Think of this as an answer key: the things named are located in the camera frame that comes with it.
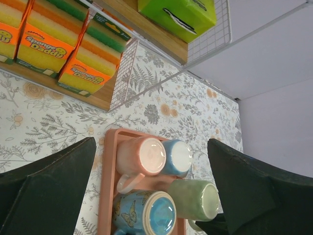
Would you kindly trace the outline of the light blue white mug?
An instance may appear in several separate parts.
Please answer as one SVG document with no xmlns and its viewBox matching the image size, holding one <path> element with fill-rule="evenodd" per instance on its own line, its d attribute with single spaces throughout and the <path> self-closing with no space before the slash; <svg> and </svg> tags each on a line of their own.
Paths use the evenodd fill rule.
<svg viewBox="0 0 313 235">
<path fill-rule="evenodd" d="M 166 151 L 166 163 L 161 174 L 186 176 L 192 162 L 189 145 L 181 140 L 167 140 L 161 143 Z"/>
</svg>

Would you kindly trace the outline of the green mug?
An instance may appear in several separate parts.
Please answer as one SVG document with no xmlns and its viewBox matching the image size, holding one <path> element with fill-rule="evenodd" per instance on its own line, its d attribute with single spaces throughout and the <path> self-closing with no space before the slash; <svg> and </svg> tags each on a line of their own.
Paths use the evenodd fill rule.
<svg viewBox="0 0 313 235">
<path fill-rule="evenodd" d="M 202 232 L 196 222 L 213 220 L 219 210 L 219 195 L 214 184 L 205 180 L 176 179 L 167 188 L 177 211 L 177 218 L 188 220 L 190 227 Z"/>
</svg>

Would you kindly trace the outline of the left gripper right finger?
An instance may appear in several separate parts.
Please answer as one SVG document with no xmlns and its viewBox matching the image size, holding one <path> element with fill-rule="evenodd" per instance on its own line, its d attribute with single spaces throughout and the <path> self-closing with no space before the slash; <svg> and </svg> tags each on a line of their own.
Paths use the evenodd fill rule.
<svg viewBox="0 0 313 235">
<path fill-rule="evenodd" d="M 311 235 L 313 179 L 207 143 L 211 170 L 231 235 Z"/>
</svg>

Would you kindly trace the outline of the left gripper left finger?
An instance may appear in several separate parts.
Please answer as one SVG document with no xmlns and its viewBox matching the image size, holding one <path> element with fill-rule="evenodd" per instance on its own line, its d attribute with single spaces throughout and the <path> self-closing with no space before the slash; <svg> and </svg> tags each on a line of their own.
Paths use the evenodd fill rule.
<svg viewBox="0 0 313 235">
<path fill-rule="evenodd" d="M 92 137 L 0 175 L 2 235 L 72 235 L 96 152 Z"/>
</svg>

